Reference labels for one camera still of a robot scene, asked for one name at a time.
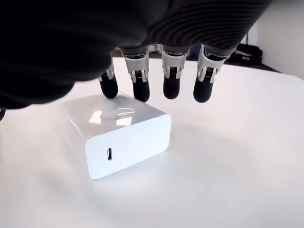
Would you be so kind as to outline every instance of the black fabric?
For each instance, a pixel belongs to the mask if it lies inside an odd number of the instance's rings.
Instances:
[[[6,1],[0,108],[54,101],[110,65],[115,47],[235,47],[269,0]]]

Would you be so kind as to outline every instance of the black object in background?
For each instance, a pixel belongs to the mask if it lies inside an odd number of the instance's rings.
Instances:
[[[259,65],[262,64],[262,54],[262,50],[257,46],[239,44],[226,62],[240,63],[243,65]]]
[[[200,56],[200,44],[193,45],[189,51],[189,60],[190,61],[198,61]]]

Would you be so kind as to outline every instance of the white table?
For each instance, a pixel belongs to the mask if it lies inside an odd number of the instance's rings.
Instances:
[[[120,91],[132,95],[122,58]],[[1,228],[302,228],[304,81],[224,65],[211,99],[192,95],[186,62],[180,95],[162,94],[150,60],[148,104],[172,115],[167,151],[94,182],[66,155],[58,102],[7,111],[0,126]],[[78,83],[64,98],[101,93]]]

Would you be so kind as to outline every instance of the fingertip rubber pad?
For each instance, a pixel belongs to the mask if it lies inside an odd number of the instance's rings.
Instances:
[[[133,83],[133,93],[137,100],[142,102],[148,101],[150,97],[149,81],[137,81],[136,83]]]
[[[175,99],[180,93],[180,78],[169,78],[164,77],[163,81],[163,94],[168,99]]]
[[[213,83],[210,83],[210,80],[205,78],[204,81],[199,81],[198,78],[196,78],[195,86],[193,90],[193,96],[194,99],[197,102],[204,103],[209,100],[211,97]]]
[[[102,79],[103,80],[102,82],[100,82],[100,86],[101,86],[101,90],[103,91],[103,94],[110,99],[116,97],[118,93],[118,85],[117,85],[116,77],[114,76],[110,80],[107,76],[104,76]]]
[[[0,109],[0,121],[3,119],[5,114],[5,110],[4,109]]]

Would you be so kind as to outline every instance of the white wall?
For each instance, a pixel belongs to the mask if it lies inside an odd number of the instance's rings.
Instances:
[[[251,27],[248,32],[248,44],[257,46],[258,21]],[[246,44],[246,36],[242,39],[241,44]]]
[[[304,6],[273,4],[258,20],[262,63],[304,79]]]

